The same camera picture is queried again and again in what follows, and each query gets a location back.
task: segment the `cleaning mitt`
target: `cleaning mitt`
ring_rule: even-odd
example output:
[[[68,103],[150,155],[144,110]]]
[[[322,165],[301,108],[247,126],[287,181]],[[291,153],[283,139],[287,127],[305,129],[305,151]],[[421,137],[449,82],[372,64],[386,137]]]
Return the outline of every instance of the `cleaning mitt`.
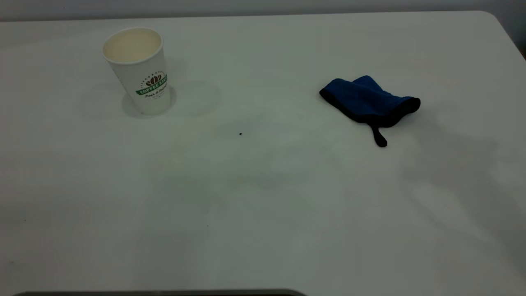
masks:
[[[391,127],[420,107],[419,98],[394,96],[370,76],[362,76],[353,82],[334,79],[320,91],[320,95],[350,119],[367,123],[380,147],[387,146],[387,141],[378,128]]]

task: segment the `table surface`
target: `table surface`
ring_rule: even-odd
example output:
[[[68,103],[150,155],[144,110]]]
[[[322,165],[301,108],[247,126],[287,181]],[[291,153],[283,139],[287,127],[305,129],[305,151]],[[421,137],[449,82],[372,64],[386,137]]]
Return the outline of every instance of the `table surface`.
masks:
[[[100,48],[165,40],[145,117]],[[0,294],[526,293],[526,62],[484,12],[0,23]],[[371,75],[382,133],[318,91]]]

